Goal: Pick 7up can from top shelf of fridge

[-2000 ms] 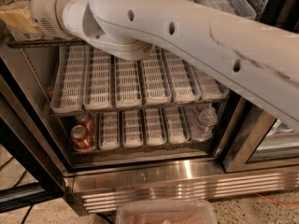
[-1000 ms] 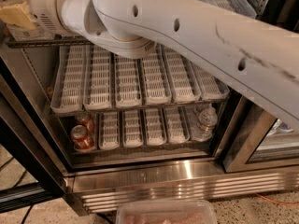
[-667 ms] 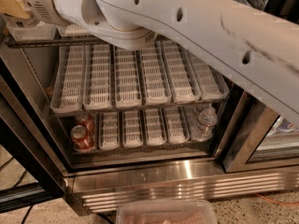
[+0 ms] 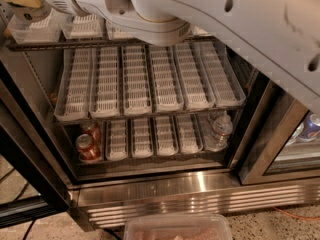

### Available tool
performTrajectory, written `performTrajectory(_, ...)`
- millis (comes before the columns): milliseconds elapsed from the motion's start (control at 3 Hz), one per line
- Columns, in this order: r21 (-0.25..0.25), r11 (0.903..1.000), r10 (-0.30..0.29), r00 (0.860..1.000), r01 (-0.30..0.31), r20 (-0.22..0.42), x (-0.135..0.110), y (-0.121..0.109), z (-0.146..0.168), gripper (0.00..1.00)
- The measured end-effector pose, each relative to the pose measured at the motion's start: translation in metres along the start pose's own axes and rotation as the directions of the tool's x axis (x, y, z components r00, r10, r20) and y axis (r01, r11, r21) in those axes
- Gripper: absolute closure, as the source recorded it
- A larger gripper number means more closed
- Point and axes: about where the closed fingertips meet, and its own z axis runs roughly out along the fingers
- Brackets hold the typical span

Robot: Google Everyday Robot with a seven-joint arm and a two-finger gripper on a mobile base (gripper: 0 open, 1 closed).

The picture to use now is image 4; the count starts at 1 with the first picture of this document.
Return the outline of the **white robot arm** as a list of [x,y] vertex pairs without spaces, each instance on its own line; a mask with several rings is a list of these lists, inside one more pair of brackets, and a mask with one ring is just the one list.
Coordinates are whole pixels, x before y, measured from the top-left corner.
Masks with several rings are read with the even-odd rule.
[[198,26],[320,113],[320,0],[2,0],[98,15],[149,44],[183,41]]

